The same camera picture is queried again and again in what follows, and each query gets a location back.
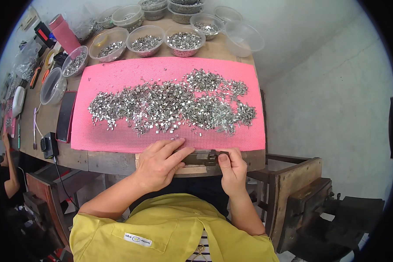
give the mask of plastic container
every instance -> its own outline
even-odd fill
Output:
[[[80,46],[76,35],[73,31],[71,31],[67,21],[64,20],[61,14],[57,14],[53,19],[51,19],[51,22],[49,22],[49,28],[68,54]]]
[[[134,50],[131,46],[131,43],[134,42],[136,39],[146,35],[158,36],[160,37],[161,41],[157,46],[153,47],[152,49],[145,50],[145,51]],[[151,57],[160,50],[164,38],[165,38],[165,32],[162,28],[158,26],[142,26],[135,29],[134,31],[131,32],[131,34],[128,35],[128,39],[126,40],[126,47],[128,47],[129,50],[136,53],[140,57]]]
[[[144,19],[144,11],[140,5],[129,5],[119,8],[112,15],[114,25],[126,28],[129,33],[141,26]]]
[[[242,15],[231,7],[219,5],[214,8],[214,14],[220,18],[223,23],[230,21],[243,21]]]
[[[169,45],[167,42],[168,36],[171,36],[171,35],[179,33],[179,32],[193,33],[193,34],[199,35],[201,37],[201,44],[197,48],[192,48],[192,49],[179,49],[179,48]],[[201,30],[196,29],[192,26],[172,26],[166,31],[165,37],[164,37],[164,42],[169,47],[170,52],[173,55],[175,55],[177,57],[190,57],[190,56],[193,56],[194,54],[196,54],[198,52],[198,50],[205,44],[205,35]]]
[[[170,5],[168,5],[168,10],[172,13],[172,20],[179,24],[187,24],[189,25],[189,20],[194,14],[179,14],[172,11]]]
[[[212,16],[212,15],[208,15],[208,14],[196,14],[196,15],[193,15],[191,17],[191,19],[189,20],[189,22],[191,23],[191,25],[193,27],[201,30],[204,33],[206,40],[211,40],[211,39],[215,38],[215,36],[217,36],[217,34],[219,34],[221,31],[224,30],[224,24],[220,20],[220,18],[217,18],[217,17]],[[195,26],[195,23],[203,23],[205,25],[212,24],[212,25],[217,26],[220,30],[218,30],[216,32],[206,31],[204,29],[200,29],[197,26]]]
[[[168,8],[165,7],[161,10],[156,10],[156,11],[144,11],[144,17],[148,21],[160,20],[166,15],[167,10],[168,10]]]
[[[74,59],[76,59],[76,57],[78,55],[80,55],[81,51],[86,52],[86,56],[84,57],[83,61],[81,61],[80,67],[77,69],[77,71],[72,72],[71,74],[67,74],[65,72],[67,66],[73,62]],[[68,55],[68,57],[66,58],[66,60],[64,60],[64,64],[63,67],[61,68],[61,71],[63,72],[63,76],[64,77],[69,77],[69,76],[78,76],[79,74],[83,73],[84,68],[87,65],[87,61],[89,58],[89,49],[87,46],[80,46],[76,49],[73,50],[73,52],[70,53],[70,55]]]
[[[160,0],[157,4],[148,4],[153,3],[154,0],[141,0],[138,4],[141,6],[144,12],[146,11],[158,11],[166,8],[168,6],[168,0]]]
[[[112,17],[108,20],[104,20],[105,18],[112,16],[116,10],[118,10],[119,8],[121,8],[119,5],[111,7],[106,9],[105,11],[103,11],[100,16],[98,17],[97,23],[100,24],[101,26],[103,26],[103,28],[112,28],[114,27],[114,23],[112,21]]]
[[[247,57],[265,47],[265,40],[248,24],[231,21],[225,24],[225,44],[238,57]]]
[[[183,5],[183,4],[176,4],[172,2],[172,0],[169,1],[169,6],[171,10],[175,13],[179,14],[196,14],[201,11],[201,8],[203,7],[205,0],[198,0],[196,4],[192,5]]]
[[[99,60],[99,62],[102,63],[107,63],[118,59],[126,50],[126,40],[128,38],[128,35],[129,35],[128,30],[123,28],[113,28],[107,30],[106,32],[95,37],[89,49],[89,56],[92,59],[97,59]],[[106,48],[107,46],[109,46],[110,44],[116,41],[123,42],[123,44],[119,49],[104,57],[98,57],[102,49]]]
[[[56,67],[49,72],[42,84],[39,100],[41,104],[56,104],[63,98],[67,89],[67,79],[63,76],[61,68]]]

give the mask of orange handle pliers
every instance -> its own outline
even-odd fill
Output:
[[[39,66],[35,69],[35,73],[33,74],[33,77],[31,80],[30,89],[33,89],[35,87],[35,84],[36,84],[36,81],[38,80],[39,73],[41,72],[42,66],[43,66],[43,61],[41,61],[41,63],[39,63]]]

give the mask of pink tumbler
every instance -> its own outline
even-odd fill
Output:
[[[61,14],[57,14],[51,22],[49,22],[49,28],[68,54],[80,46],[76,35],[68,27],[67,21],[64,20]]]

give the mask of tape roll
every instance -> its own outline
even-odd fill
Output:
[[[55,49],[49,50],[47,56],[45,57],[45,61],[43,62],[46,69],[50,68],[55,54],[57,54]]]

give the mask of plastic bag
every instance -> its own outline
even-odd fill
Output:
[[[93,34],[93,29],[96,24],[96,18],[89,12],[83,4],[81,10],[72,10],[65,12],[64,16],[73,33],[83,42]]]
[[[28,82],[31,81],[37,66],[40,49],[41,45],[32,38],[22,50],[18,52],[15,57],[15,63],[13,64],[13,71],[17,76]]]

